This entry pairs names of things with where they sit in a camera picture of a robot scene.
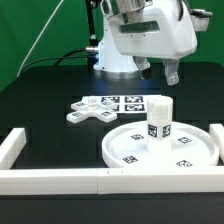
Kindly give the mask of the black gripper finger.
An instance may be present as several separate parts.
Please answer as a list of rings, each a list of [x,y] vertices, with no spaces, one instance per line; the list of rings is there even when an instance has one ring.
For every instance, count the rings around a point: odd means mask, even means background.
[[[136,79],[150,80],[153,78],[152,68],[145,57],[134,57],[134,62],[137,66],[137,71],[134,75]]]
[[[179,82],[179,76],[178,76],[179,60],[164,59],[163,65],[167,84],[169,86],[176,85]]]

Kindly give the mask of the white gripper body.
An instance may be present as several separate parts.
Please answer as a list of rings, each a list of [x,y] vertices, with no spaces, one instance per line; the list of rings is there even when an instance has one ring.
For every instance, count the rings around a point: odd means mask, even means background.
[[[123,55],[180,59],[195,52],[196,32],[212,13],[187,0],[109,0],[112,36]]]

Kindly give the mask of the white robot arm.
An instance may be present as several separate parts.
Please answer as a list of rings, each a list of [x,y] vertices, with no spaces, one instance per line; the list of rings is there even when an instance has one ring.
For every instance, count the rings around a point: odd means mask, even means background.
[[[110,79],[146,78],[148,60],[163,61],[167,84],[179,82],[179,60],[196,51],[198,32],[213,14],[188,0],[94,0],[101,7],[104,34],[94,53],[96,75]]]

